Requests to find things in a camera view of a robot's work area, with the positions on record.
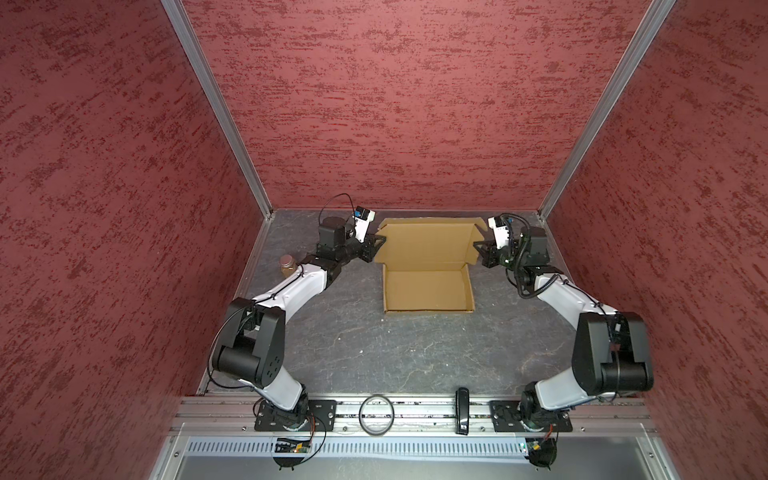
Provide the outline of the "brown cardboard box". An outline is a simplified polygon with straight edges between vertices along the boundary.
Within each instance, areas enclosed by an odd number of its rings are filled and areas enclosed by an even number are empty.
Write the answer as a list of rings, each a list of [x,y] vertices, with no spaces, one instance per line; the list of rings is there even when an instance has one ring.
[[[383,308],[391,312],[475,310],[469,267],[485,239],[480,218],[389,218],[374,261],[382,266]]]

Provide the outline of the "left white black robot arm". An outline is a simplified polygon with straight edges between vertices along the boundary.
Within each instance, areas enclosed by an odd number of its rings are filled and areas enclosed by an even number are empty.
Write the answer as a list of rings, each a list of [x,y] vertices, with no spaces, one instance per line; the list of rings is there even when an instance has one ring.
[[[310,419],[305,386],[283,366],[287,323],[338,278],[343,266],[355,259],[373,261],[386,242],[368,231],[374,218],[374,211],[358,207],[349,221],[322,219],[315,251],[274,288],[233,300],[215,336],[207,372],[223,373],[254,389],[287,430],[299,430]]]

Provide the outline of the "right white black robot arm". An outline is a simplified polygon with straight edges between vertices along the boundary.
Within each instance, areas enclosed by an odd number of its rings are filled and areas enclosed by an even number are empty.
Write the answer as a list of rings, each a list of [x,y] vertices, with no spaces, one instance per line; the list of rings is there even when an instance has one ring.
[[[520,298],[545,302],[575,329],[571,366],[523,390],[517,418],[524,428],[541,431],[579,405],[651,390],[643,319],[604,304],[551,265],[545,230],[528,223],[516,230],[518,218],[489,219],[494,238],[473,243],[482,264],[502,267]]]

